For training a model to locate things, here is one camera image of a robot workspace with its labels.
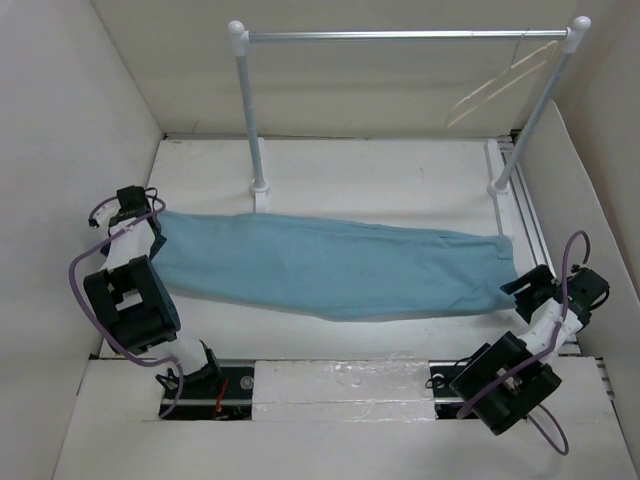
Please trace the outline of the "light blue trousers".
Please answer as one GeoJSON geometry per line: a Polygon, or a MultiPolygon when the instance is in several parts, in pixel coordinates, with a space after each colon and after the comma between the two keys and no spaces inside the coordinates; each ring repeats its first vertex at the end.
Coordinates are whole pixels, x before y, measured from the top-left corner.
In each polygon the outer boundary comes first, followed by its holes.
{"type": "Polygon", "coordinates": [[[165,285],[332,320],[456,316],[509,309],[511,241],[275,214],[159,217],[153,264],[165,285]]]}

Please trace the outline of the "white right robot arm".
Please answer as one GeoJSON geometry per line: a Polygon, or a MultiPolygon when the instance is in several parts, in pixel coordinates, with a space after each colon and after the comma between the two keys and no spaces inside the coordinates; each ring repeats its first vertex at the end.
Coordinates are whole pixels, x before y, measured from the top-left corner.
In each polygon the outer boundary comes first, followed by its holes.
{"type": "Polygon", "coordinates": [[[514,298],[516,313],[529,329],[483,345],[450,383],[463,401],[459,416],[474,414],[495,435],[523,420],[559,387],[550,362],[589,324],[592,311],[608,299],[610,285],[584,266],[572,266],[562,281],[541,265],[501,290],[514,298]]]}

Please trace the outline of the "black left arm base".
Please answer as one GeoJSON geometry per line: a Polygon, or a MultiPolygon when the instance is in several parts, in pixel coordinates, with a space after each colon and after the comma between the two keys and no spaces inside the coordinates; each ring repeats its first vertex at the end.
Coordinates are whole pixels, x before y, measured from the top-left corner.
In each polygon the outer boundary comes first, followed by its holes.
{"type": "Polygon", "coordinates": [[[171,409],[178,389],[178,376],[169,369],[157,375],[163,396],[159,415],[176,421],[244,421],[252,418],[255,365],[227,363],[221,375],[202,370],[185,376],[182,393],[171,409]]]}

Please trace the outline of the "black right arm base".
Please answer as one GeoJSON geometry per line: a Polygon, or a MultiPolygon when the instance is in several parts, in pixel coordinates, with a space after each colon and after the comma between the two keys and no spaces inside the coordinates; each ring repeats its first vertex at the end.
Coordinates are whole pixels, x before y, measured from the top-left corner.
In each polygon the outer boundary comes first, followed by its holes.
{"type": "Polygon", "coordinates": [[[467,361],[436,361],[429,363],[425,388],[432,394],[437,420],[455,420],[464,401],[452,389],[451,382],[464,370],[467,361]]]}

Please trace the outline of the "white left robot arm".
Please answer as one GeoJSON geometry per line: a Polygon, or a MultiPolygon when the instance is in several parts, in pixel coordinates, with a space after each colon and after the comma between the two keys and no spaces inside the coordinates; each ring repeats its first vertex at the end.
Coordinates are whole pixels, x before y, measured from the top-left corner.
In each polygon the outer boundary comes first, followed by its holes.
{"type": "Polygon", "coordinates": [[[82,281],[93,317],[111,348],[138,364],[170,363],[158,381],[168,390],[183,382],[201,396],[222,387],[213,350],[201,340],[178,336],[177,308],[152,260],[166,238],[159,213],[164,204],[149,188],[128,186],[89,214],[89,225],[106,234],[98,248],[105,263],[82,281]]]}

